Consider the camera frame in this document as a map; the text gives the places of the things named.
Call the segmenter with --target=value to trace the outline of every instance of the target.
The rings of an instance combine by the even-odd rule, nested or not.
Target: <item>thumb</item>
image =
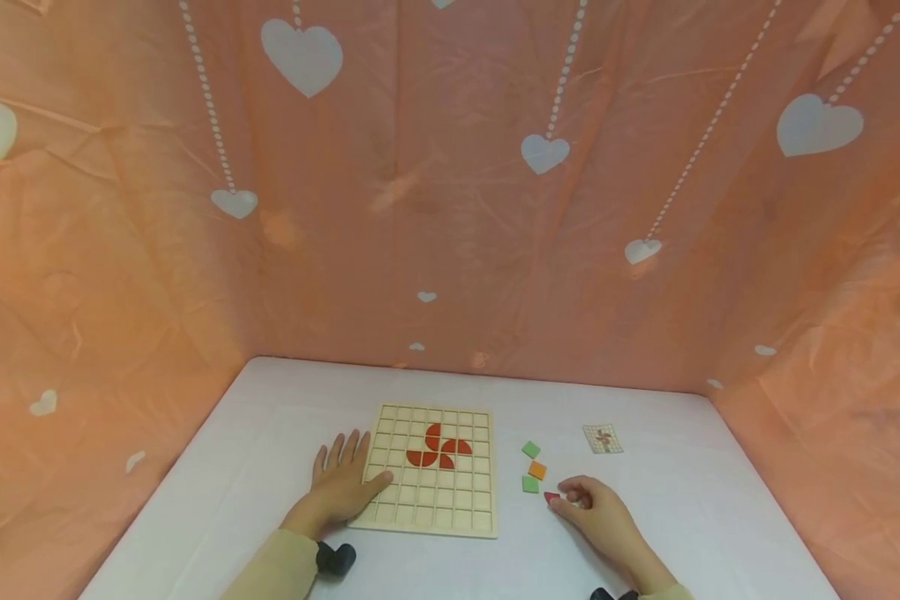
[[[584,511],[581,507],[572,505],[571,502],[564,498],[554,498],[551,500],[550,510],[577,526],[581,525],[584,514],[587,513],[587,511]]]
[[[367,501],[373,500],[375,495],[386,490],[387,486],[391,485],[392,481],[393,473],[385,470],[385,472],[380,473],[374,479],[365,482],[363,484],[363,491],[367,494]]]

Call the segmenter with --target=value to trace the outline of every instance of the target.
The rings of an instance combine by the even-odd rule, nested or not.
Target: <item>wrist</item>
[[[323,512],[310,497],[310,494],[300,498],[294,504],[290,512],[280,523],[280,529],[292,531],[294,534],[311,538],[314,542],[323,539],[323,529],[326,526],[326,518]]]

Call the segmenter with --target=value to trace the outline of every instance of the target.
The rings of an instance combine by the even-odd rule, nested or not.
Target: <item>left hand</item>
[[[363,482],[363,465],[370,450],[369,431],[361,437],[360,430],[354,429],[345,446],[343,440],[343,434],[338,434],[329,452],[328,447],[320,447],[313,461],[310,493],[287,512],[281,529],[319,542],[331,525],[356,517],[391,484],[393,473],[388,470],[366,484]]]

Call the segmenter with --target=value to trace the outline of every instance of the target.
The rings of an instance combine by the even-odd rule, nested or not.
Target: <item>orange square tile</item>
[[[543,465],[540,465],[537,461],[530,462],[530,470],[527,470],[527,473],[530,473],[535,478],[543,481],[544,476],[547,474],[547,468]]]

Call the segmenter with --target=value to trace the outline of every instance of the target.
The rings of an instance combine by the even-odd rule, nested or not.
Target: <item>hand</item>
[[[363,482],[363,465],[370,449],[369,432],[361,437],[360,431],[354,429],[347,446],[343,446],[343,440],[343,434],[338,434],[329,453],[328,447],[320,447],[313,461],[310,493],[287,512],[281,528],[319,542],[330,526],[356,517],[375,495],[391,484],[393,473],[388,470],[366,484]]]
[[[624,569],[638,592],[650,595],[677,585],[644,541],[627,505],[609,486],[593,477],[577,475],[557,487],[566,493],[566,499],[551,500],[550,510],[576,525],[594,549]]]

